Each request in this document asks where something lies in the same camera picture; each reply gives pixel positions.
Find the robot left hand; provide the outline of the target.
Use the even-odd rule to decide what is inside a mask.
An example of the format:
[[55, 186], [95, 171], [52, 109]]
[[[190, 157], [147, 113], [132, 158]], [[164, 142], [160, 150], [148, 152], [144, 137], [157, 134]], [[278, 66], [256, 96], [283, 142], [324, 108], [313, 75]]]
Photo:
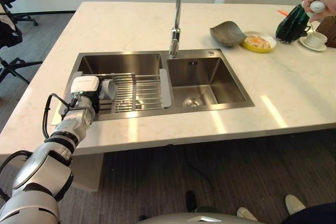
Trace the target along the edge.
[[70, 93], [72, 98], [79, 101], [81, 97], [88, 97], [92, 102], [92, 107], [96, 113], [99, 113], [101, 82], [97, 76], [79, 76], [72, 81]]

